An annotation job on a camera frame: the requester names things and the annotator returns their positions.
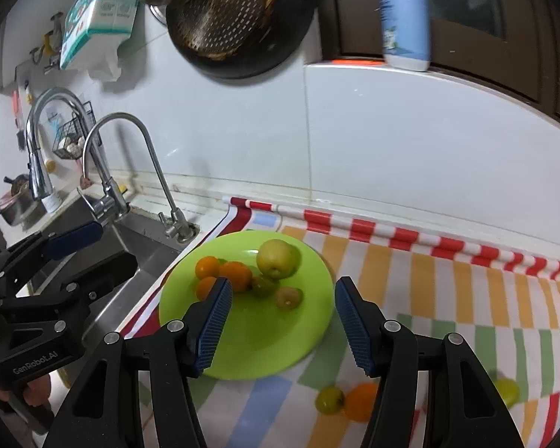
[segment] metal colander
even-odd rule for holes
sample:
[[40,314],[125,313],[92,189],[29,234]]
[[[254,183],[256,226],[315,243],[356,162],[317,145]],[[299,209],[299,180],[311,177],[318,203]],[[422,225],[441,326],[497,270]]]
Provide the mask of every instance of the metal colander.
[[173,40],[198,55],[221,60],[233,54],[256,29],[267,24],[273,0],[189,0],[169,5]]

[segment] green fruit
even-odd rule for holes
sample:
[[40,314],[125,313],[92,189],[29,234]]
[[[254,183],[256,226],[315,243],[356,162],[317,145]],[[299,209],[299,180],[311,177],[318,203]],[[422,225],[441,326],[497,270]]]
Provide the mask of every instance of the green fruit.
[[259,271],[273,280],[288,278],[299,266],[299,250],[281,239],[270,239],[257,251]]
[[315,398],[315,407],[322,414],[336,414],[344,404],[345,395],[335,386],[323,388]]
[[266,298],[270,296],[276,288],[278,288],[278,281],[267,278],[263,275],[253,277],[251,281],[251,288],[253,294],[258,298]]
[[494,386],[496,386],[496,390],[506,407],[509,409],[514,406],[520,395],[520,390],[518,388],[518,384],[512,379],[496,379],[494,381]]
[[298,288],[283,286],[276,291],[276,306],[280,310],[293,310],[303,301],[303,292]]

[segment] striped tablecloth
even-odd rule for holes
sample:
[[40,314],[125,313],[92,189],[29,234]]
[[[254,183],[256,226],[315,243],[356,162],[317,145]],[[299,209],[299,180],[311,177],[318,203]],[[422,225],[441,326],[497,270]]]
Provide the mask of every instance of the striped tablecloth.
[[[245,229],[302,240],[323,256],[333,277],[351,276],[387,318],[421,335],[459,332],[489,373],[516,379],[521,397],[511,415],[527,447],[544,447],[560,427],[560,261],[363,218],[227,201],[227,216],[205,240]],[[159,328],[164,281],[123,325],[126,338]],[[351,448],[360,445],[365,425],[318,414],[314,400],[322,387],[348,392],[366,380],[334,315],[320,345],[288,370],[253,381],[202,376],[190,379],[190,388],[209,448]],[[148,373],[140,375],[140,393],[144,439],[153,448]],[[422,445],[426,395],[427,373],[419,373],[412,447]]]

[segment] wire basket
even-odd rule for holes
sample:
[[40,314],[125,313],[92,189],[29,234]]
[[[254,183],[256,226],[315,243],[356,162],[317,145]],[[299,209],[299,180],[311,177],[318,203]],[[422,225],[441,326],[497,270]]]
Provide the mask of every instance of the wire basket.
[[[91,128],[96,124],[96,116],[94,116],[91,102],[87,101],[83,104],[83,107],[90,119],[88,125]],[[52,151],[62,160],[78,160],[83,154],[84,144],[85,136],[83,134],[83,128],[81,127],[81,119],[77,113],[73,112],[72,119],[58,127],[56,138],[52,145]]]

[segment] ridged blue pad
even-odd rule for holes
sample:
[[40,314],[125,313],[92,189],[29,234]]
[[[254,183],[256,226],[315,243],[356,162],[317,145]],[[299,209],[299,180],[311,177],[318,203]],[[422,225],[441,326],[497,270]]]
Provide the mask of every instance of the ridged blue pad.
[[205,326],[197,338],[197,361],[195,362],[195,368],[200,373],[211,365],[231,306],[232,289],[230,283],[227,282],[222,287],[218,298],[209,312]]
[[335,302],[336,310],[338,310],[342,327],[345,329],[355,362],[357,366],[365,371],[366,375],[370,375],[374,367],[373,358],[371,357],[371,339],[342,281],[336,283]]

